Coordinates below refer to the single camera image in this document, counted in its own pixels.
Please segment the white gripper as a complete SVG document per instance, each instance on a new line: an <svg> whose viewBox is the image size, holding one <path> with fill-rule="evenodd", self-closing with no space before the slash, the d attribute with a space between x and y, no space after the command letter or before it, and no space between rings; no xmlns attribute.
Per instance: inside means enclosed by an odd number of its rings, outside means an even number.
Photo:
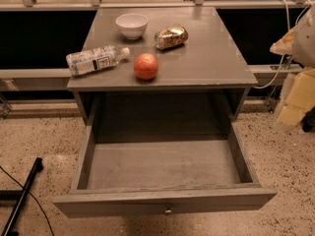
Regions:
<svg viewBox="0 0 315 236"><path fill-rule="evenodd" d="M315 6L304 14L296 28L273 43L270 51L278 55L292 53L294 61L308 66L297 75L288 74L283 83L275 128L289 131L315 107Z"/></svg>

